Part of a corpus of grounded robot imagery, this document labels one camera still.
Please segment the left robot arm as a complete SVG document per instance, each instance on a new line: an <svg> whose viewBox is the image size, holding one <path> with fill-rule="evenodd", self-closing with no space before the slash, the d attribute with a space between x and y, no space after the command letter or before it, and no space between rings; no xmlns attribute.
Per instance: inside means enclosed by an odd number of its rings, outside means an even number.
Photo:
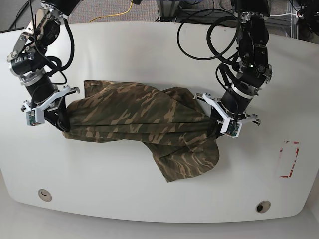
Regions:
<svg viewBox="0 0 319 239"><path fill-rule="evenodd" d="M265 17L269 17L269 4L266 0L233 0L231 2L236 16L221 17L208 29L206 42L220 60L215 75L225 89L221 98L213 99L209 94L196 97L211 106L210 123L207 136L228 136L237 138L242 125L261 121L256 114L248 114L246 108L258 92L269 83L272 66L268 63L267 42L269 34L265 27ZM238 46L229 58L224 58L212 44L213 29L225 22L237 20L234 41Z"/></svg>

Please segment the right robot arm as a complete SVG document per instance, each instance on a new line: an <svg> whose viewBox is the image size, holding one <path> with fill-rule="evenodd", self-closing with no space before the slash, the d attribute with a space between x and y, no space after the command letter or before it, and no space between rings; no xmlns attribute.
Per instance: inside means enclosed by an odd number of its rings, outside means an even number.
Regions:
<svg viewBox="0 0 319 239"><path fill-rule="evenodd" d="M62 132L70 130L65 97L80 90L68 86L67 81L52 82L50 77L55 73L62 74L74 59L75 41L68 18L79 4L78 0L43 0L41 8L31 15L32 21L7 57L10 71L19 77L31 96L31 100L25 100L21 107L29 126L49 122ZM71 43L66 64L55 56L45 55L48 46L58 38L62 24Z"/></svg>

